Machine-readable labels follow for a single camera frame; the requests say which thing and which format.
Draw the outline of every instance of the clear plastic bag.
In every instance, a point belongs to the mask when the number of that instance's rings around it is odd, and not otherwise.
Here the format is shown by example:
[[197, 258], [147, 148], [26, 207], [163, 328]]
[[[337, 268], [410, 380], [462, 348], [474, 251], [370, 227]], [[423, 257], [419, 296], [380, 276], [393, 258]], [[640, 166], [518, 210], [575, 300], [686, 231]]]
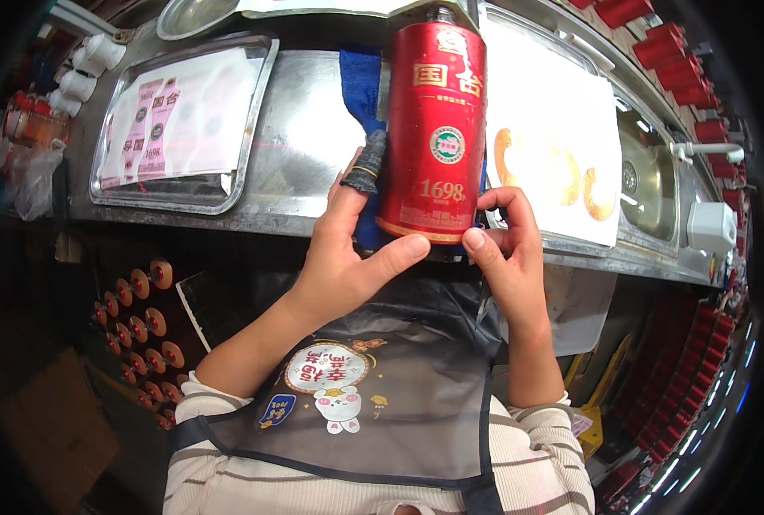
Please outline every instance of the clear plastic bag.
[[14, 205], [22, 220], [35, 220], [52, 211], [53, 171], [61, 163], [65, 148], [64, 142], [54, 139], [49, 149], [39, 149], [31, 155], [24, 175], [14, 184]]

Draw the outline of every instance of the striped shirt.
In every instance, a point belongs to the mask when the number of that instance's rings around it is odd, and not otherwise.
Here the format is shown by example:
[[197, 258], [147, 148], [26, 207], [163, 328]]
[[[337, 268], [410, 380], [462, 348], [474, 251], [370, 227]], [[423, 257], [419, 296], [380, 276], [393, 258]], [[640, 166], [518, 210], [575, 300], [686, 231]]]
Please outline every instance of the striped shirt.
[[[229, 413], [253, 399], [232, 397], [201, 384], [193, 372], [181, 385], [181, 422]], [[490, 398], [490, 458], [502, 508], [508, 515], [593, 513], [593, 489], [571, 433], [567, 394], [551, 405], [507, 409]], [[170, 460], [163, 512], [173, 515], [393, 515], [400, 505], [422, 515], [465, 513], [458, 491], [370, 485], [314, 476], [264, 461], [225, 456], [210, 441]]]

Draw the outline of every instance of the blue tag graphic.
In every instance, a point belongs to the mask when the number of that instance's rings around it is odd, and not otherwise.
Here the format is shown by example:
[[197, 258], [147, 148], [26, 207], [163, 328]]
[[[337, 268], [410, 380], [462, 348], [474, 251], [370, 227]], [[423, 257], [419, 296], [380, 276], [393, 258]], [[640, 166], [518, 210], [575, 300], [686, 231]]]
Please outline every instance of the blue tag graphic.
[[271, 401], [267, 403], [264, 416], [259, 418], [262, 429], [281, 424], [287, 415], [290, 415], [295, 403], [296, 396], [294, 395], [285, 393], [274, 395]]

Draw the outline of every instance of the round wooden disc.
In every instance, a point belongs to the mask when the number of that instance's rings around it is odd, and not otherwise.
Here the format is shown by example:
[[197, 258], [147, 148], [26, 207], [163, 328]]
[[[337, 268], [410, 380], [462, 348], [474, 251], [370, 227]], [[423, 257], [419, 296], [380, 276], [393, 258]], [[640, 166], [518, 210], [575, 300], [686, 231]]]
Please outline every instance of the round wooden disc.
[[119, 301], [116, 300], [116, 296], [113, 292], [104, 293], [104, 307], [107, 308], [110, 316], [117, 316], [119, 314]]
[[162, 344], [162, 354], [170, 359], [170, 366], [173, 368], [184, 367], [184, 354], [181, 353], [181, 348], [171, 341], [166, 341]]
[[127, 307], [133, 303], [133, 293], [130, 291], [130, 285], [124, 279], [116, 281], [116, 294], [119, 297], [119, 302]]
[[108, 313], [104, 311], [104, 306], [99, 301], [93, 303], [93, 313], [96, 315], [96, 320], [99, 321], [99, 324], [105, 325], [108, 323]]
[[165, 431], [169, 431], [170, 429], [173, 428], [173, 422], [168, 420], [166, 417], [163, 417], [157, 413], [153, 415], [153, 418], [156, 419], [156, 424], [158, 424], [159, 427], [161, 427]]
[[157, 279], [153, 279], [153, 284], [157, 288], [166, 290], [173, 285], [173, 267], [164, 258], [154, 258], [150, 261], [150, 272], [158, 273], [158, 269], [161, 269], [161, 275]]
[[145, 352], [147, 363], [158, 373], [164, 374], [164, 358], [155, 348], [148, 348]]
[[121, 344], [125, 347], [133, 345], [133, 339], [130, 337], [130, 330], [121, 322], [116, 322], [116, 335], [119, 337]]
[[119, 338], [114, 336], [112, 333], [107, 333], [108, 337], [108, 347], [109, 349], [117, 356], [121, 354], [121, 343], [119, 342]]
[[178, 404], [178, 402], [181, 400], [181, 391], [171, 382], [163, 382], [162, 383], [162, 391], [164, 392], [164, 395]]
[[132, 331], [132, 335], [141, 343], [144, 344], [147, 341], [147, 328], [145, 327], [145, 323], [136, 315], [130, 317], [130, 331]]
[[147, 374], [147, 364], [145, 360], [137, 353], [130, 353], [130, 365], [136, 369], [140, 376]]
[[149, 393], [151, 397], [156, 399], [156, 402], [164, 402], [164, 395], [162, 394], [162, 390], [156, 383], [152, 381], [145, 381], [145, 390], [147, 390], [147, 393]]
[[170, 421], [171, 424], [176, 425], [176, 412], [172, 409], [166, 409], [162, 412], [162, 415]]
[[153, 326], [150, 332], [154, 335], [164, 336], [167, 334], [168, 323], [164, 321], [164, 315], [162, 315], [161, 311], [155, 307], [148, 307], [145, 309], [145, 320], [147, 320], [148, 324]]
[[121, 375], [127, 379], [127, 382], [131, 385], [136, 384], [136, 370], [128, 364], [121, 364]]
[[153, 401], [148, 398], [148, 393], [141, 388], [136, 388], [136, 397], [139, 399], [139, 402], [143, 405], [145, 405], [146, 408], [152, 409], [153, 408]]
[[130, 282], [134, 284], [136, 296], [144, 300], [150, 295], [150, 280], [141, 269], [133, 269], [130, 272]]

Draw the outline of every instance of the person's left hand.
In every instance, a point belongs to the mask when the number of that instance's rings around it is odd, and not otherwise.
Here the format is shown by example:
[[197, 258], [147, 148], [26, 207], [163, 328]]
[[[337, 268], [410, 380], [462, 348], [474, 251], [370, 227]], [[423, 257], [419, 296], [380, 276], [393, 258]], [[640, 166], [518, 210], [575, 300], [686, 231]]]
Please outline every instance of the person's left hand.
[[[350, 170], [362, 148], [356, 151]], [[316, 221], [305, 266], [286, 294], [288, 311], [317, 330], [367, 302], [388, 281], [423, 260], [430, 243], [411, 234], [388, 243], [362, 260], [353, 250], [353, 232], [368, 200], [350, 186], [340, 186], [339, 174], [327, 194], [327, 210]]]

